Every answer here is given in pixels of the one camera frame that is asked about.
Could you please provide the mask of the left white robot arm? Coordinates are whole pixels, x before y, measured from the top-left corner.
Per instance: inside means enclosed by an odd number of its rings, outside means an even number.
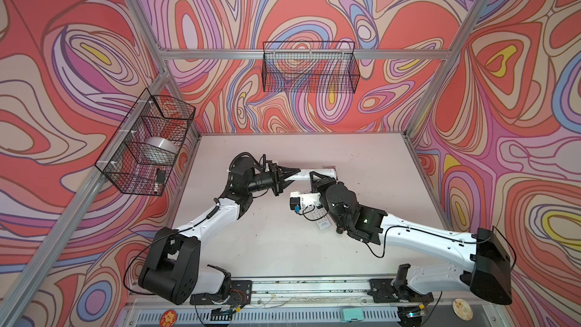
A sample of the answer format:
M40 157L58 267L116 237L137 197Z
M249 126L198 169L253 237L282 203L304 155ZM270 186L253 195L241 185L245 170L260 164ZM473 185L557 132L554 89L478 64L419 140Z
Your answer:
M250 209L257 192L278 196L294 181L306 180L308 172L256 160L252 154L238 154L230 163L225 189L214 205L196 219L173 230L163 227L148 248L138 286L172 302L185 303L190 297L226 301L231 295L231 274L218 266L201 264L202 247Z

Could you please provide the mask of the white remote with back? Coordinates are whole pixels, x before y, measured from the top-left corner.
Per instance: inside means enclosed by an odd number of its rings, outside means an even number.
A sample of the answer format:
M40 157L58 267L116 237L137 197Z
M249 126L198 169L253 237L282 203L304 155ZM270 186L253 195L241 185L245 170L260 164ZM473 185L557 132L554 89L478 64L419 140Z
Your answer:
M331 177L337 180L337 172L334 168L322 168L322 169L302 169L299 174L292 176L289 180L293 181L310 181L310 171L316 171L318 173L324 174L326 177Z

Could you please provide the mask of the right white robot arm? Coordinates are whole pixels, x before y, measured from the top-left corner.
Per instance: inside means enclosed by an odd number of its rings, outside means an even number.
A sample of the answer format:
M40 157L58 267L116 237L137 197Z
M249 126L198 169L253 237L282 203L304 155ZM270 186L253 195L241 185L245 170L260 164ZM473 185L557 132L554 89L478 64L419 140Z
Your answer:
M492 304L510 305L511 248L496 228L476 233L455 233L409 222L385 210L364 206L344 183L312 171L311 189L337 227L337 232L365 244L381 246L376 258L387 255L387 247L399 247L443 261L443 266L405 267L405 277L396 287L427 295L438 291L469 290Z

